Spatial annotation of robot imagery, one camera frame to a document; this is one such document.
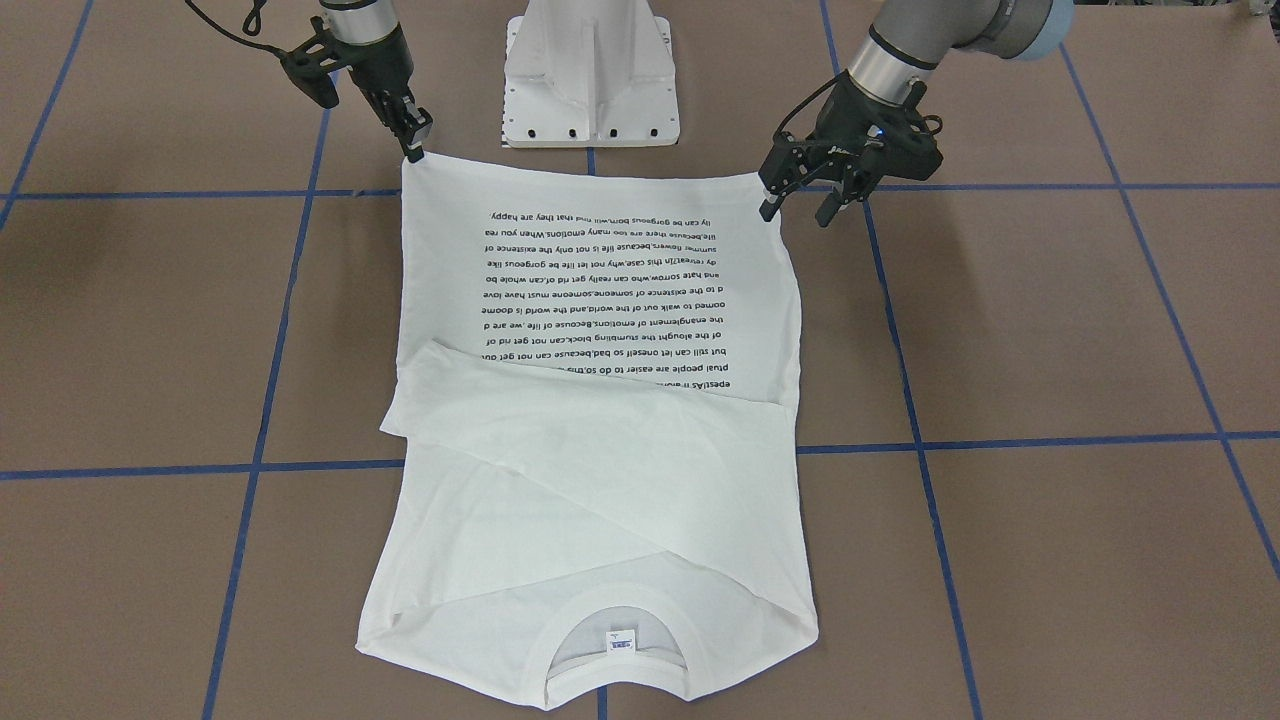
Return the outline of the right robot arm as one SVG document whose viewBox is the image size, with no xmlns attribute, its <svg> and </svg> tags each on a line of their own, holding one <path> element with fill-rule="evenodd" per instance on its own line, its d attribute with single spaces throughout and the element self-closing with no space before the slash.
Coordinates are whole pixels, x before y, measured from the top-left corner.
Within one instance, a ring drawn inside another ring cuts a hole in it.
<svg viewBox="0 0 1280 720">
<path fill-rule="evenodd" d="M 413 61 L 392 1 L 321 1 L 334 53 L 411 163 L 424 158 L 433 118 L 410 90 Z"/>
</svg>

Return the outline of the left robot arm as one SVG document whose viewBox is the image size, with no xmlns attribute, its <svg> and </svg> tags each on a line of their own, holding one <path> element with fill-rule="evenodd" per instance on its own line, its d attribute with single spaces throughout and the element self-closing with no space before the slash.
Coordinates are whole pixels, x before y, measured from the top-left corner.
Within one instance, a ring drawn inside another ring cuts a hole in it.
<svg viewBox="0 0 1280 720">
<path fill-rule="evenodd" d="M 863 202 L 886 177 L 925 181 L 943 160 L 938 117 L 918 104 L 927 79 L 951 49 L 1034 60 L 1055 50 L 1073 22 L 1071 1 L 886 1 L 846 69 L 799 104 L 826 102 L 805 138 L 782 120 L 759 177 L 769 222 L 783 200 L 826 182 L 815 214 L 827 227 L 850 202 Z"/>
</svg>

